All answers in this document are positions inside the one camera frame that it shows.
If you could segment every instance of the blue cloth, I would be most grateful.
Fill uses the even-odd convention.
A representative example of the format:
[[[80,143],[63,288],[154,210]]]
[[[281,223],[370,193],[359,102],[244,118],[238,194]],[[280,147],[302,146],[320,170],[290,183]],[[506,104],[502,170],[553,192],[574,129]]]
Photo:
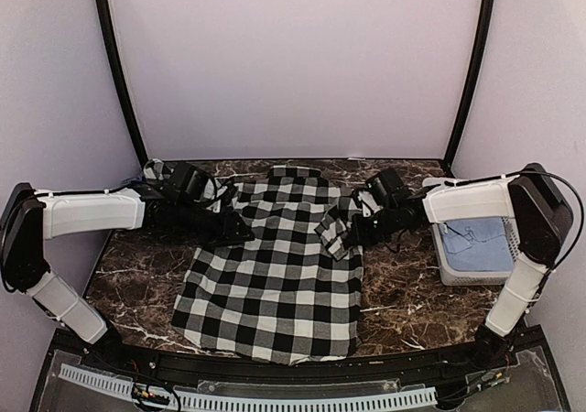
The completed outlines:
[[[513,257],[501,218],[455,220],[439,226],[448,264],[457,271],[513,270]]]

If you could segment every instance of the light purple wall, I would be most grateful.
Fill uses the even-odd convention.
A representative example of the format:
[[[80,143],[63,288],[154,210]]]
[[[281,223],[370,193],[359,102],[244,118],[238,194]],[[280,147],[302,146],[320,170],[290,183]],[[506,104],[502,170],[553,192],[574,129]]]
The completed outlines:
[[[19,181],[54,190],[112,187],[137,164],[93,0],[0,0],[0,206]],[[47,245],[54,269],[83,290],[104,233]],[[0,410],[26,411],[53,323],[0,290]]]
[[[150,155],[443,157],[480,0],[110,0]]]
[[[456,175],[501,173],[535,160],[586,199],[584,1],[495,0]],[[530,317],[543,325],[572,410],[580,411],[586,410],[585,258],[582,241]]]

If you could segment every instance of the checkered fabric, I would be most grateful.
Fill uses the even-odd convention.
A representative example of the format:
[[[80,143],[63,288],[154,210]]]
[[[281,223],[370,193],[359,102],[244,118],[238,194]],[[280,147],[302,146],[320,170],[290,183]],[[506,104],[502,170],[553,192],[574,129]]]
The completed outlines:
[[[233,206],[256,239],[198,248],[172,325],[203,349],[295,364],[356,347],[362,247],[342,238],[359,209],[316,169],[274,167],[240,183]]]

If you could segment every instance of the brown marble surface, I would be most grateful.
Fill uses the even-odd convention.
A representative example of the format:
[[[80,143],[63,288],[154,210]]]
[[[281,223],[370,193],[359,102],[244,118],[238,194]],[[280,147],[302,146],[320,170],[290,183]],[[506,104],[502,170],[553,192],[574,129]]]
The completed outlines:
[[[198,161],[218,178],[260,179],[273,165],[319,168],[337,185],[357,187],[393,167],[412,189],[443,173],[426,160],[238,160]],[[87,299],[122,333],[126,343],[158,350],[196,349],[171,326],[175,297],[195,250],[192,235],[138,230],[114,233],[90,282]],[[429,229],[405,233],[401,251],[365,249],[362,317],[356,355],[438,348],[469,342],[490,310],[498,287],[441,284]]]

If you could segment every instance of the white cable tray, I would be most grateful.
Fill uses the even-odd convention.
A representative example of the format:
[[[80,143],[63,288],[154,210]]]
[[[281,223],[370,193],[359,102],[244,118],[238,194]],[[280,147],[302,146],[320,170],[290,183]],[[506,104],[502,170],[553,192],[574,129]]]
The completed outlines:
[[[130,396],[132,380],[119,375],[99,374],[87,368],[63,364],[59,377],[125,401]],[[162,388],[151,387],[151,392],[170,397]],[[175,389],[181,400],[181,410],[186,412],[391,412],[416,407],[435,406],[436,389],[426,387],[405,392],[378,396],[355,396],[332,399],[261,399],[230,396],[209,396]],[[171,397],[167,410],[176,410],[176,399]]]

